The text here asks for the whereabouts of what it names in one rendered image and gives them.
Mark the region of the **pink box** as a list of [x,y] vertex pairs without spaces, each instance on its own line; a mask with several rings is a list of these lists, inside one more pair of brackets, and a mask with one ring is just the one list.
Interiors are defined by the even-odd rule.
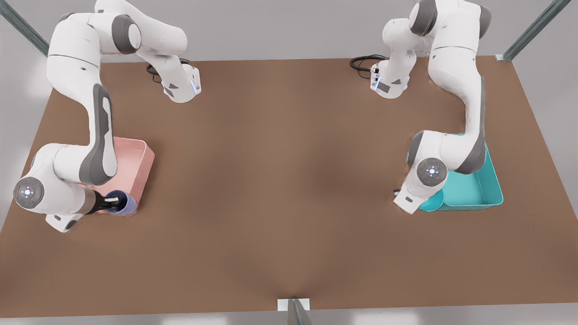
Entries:
[[146,142],[114,136],[114,151],[117,156],[117,173],[101,186],[91,186],[100,194],[113,190],[130,194],[139,205],[155,154]]

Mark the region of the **teal box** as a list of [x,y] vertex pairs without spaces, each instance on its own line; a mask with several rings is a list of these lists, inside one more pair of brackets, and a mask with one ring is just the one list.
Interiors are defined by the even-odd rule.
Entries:
[[483,210],[503,204],[503,193],[489,150],[485,149],[485,162],[476,172],[448,171],[442,192],[444,198],[438,211]]

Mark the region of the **silver frame post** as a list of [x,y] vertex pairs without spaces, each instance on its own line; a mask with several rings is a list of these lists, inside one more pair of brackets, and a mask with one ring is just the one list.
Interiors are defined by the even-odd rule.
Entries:
[[552,0],[549,6],[541,12],[503,54],[496,54],[494,56],[495,59],[497,61],[511,62],[571,1],[572,0]]
[[49,43],[6,0],[0,0],[0,15],[45,57],[48,56]]
[[278,299],[277,310],[287,312],[287,325],[314,325],[309,298]]

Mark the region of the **teal bowl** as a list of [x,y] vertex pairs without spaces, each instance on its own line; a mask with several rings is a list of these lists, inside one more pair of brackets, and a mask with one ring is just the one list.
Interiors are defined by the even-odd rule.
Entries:
[[436,211],[442,206],[443,202],[444,193],[443,190],[439,190],[432,197],[428,198],[427,201],[423,202],[421,206],[419,206],[419,209],[426,212]]

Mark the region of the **purple cup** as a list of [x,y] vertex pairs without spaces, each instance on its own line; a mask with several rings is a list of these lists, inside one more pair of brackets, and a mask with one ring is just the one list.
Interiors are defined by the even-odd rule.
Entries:
[[110,191],[104,197],[104,210],[109,214],[128,216],[136,212],[138,204],[135,199],[122,190]]

